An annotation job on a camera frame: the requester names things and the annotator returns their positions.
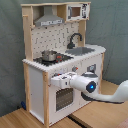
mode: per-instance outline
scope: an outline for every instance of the microwave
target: microwave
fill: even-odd
[[[88,19],[89,4],[69,4],[67,5],[67,21]]]

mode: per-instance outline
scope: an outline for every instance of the stove burner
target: stove burner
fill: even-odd
[[[40,57],[40,58],[34,59],[34,62],[43,64],[43,65],[48,67],[48,66],[60,63],[60,62],[64,62],[64,61],[69,60],[69,59],[73,59],[73,57],[70,57],[70,56],[67,56],[67,55],[63,55],[63,54],[60,54],[60,55],[63,56],[61,60],[57,59],[57,60],[54,60],[54,61],[45,61],[45,60],[42,59],[42,57]]]

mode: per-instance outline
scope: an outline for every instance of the oven window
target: oven window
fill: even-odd
[[[72,7],[72,17],[80,16],[81,7]]]
[[[66,88],[56,92],[56,111],[73,103],[73,89]]]

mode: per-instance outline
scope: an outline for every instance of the wooden play kitchen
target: wooden play kitchen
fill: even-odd
[[[95,73],[100,92],[105,49],[85,45],[90,4],[21,5],[26,107],[47,128],[89,103],[81,97],[81,91],[70,87],[65,74],[70,78],[70,75]]]

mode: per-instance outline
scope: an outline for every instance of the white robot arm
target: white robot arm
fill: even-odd
[[[98,76],[91,72],[77,75],[75,72],[65,73],[53,77],[51,84],[64,88],[75,88],[81,91],[81,96],[86,101],[99,101],[120,104],[128,101],[128,80],[122,82],[113,95],[102,95],[98,92]]]

